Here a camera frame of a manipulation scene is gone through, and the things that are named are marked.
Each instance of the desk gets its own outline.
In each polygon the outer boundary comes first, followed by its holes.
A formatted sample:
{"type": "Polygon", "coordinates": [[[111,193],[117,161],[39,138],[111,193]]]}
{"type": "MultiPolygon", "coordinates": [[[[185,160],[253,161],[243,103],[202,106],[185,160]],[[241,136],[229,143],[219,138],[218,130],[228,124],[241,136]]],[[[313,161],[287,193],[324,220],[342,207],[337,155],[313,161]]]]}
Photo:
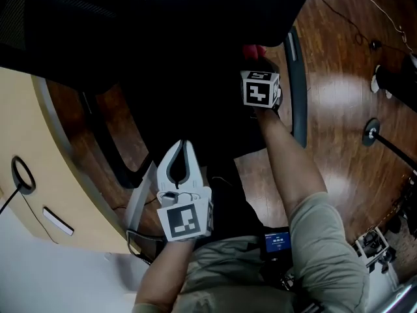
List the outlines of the desk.
{"type": "MultiPolygon", "coordinates": [[[[26,199],[55,242],[128,253],[123,223],[71,158],[45,80],[0,68],[0,187],[5,198],[16,188],[10,170],[14,155],[35,178],[36,190],[26,199]],[[74,228],[73,236],[43,216],[45,206],[74,228]]],[[[34,236],[50,240],[21,194],[9,206],[34,236]]]]}

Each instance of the display screen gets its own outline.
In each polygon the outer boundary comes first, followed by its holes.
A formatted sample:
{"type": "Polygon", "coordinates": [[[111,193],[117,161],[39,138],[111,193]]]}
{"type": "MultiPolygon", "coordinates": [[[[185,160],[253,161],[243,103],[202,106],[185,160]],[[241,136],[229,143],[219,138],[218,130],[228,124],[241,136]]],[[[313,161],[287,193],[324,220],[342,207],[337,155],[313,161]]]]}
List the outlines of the display screen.
{"type": "Polygon", "coordinates": [[[265,234],[266,252],[279,252],[291,248],[289,232],[265,234]]]}

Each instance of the white wall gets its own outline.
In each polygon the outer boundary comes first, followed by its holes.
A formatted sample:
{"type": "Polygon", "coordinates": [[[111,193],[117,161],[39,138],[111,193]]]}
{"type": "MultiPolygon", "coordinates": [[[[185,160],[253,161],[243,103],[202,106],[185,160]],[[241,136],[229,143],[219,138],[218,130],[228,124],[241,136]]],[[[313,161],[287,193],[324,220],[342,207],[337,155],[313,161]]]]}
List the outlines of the white wall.
{"type": "Polygon", "coordinates": [[[1,313],[130,312],[130,291],[137,289],[146,268],[134,256],[37,239],[8,207],[0,215],[1,313]]]}

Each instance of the metal stand base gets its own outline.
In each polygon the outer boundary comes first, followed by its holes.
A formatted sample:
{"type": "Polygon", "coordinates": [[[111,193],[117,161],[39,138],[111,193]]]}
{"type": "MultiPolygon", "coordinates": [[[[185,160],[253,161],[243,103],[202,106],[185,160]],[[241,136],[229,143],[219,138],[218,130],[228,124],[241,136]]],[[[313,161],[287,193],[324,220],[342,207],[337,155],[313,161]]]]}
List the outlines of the metal stand base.
{"type": "Polygon", "coordinates": [[[373,143],[375,143],[375,140],[377,139],[372,136],[372,132],[379,134],[380,127],[381,124],[376,118],[372,118],[369,122],[366,123],[364,133],[362,134],[362,143],[365,146],[371,146],[373,143]]]}

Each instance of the black chair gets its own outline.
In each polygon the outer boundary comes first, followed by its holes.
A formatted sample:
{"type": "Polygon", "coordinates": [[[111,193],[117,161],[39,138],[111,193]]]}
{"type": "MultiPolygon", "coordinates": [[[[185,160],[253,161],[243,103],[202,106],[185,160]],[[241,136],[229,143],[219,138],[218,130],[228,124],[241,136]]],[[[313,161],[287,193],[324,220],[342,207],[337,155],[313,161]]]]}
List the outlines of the black chair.
{"type": "Polygon", "coordinates": [[[79,91],[111,169],[134,188],[180,138],[193,142],[202,166],[265,147],[242,105],[243,44],[284,41],[293,134],[306,145],[306,78],[291,28],[304,1],[0,0],[0,65],[79,91]],[[95,99],[117,82],[149,150],[137,172],[124,165],[95,99]]]}

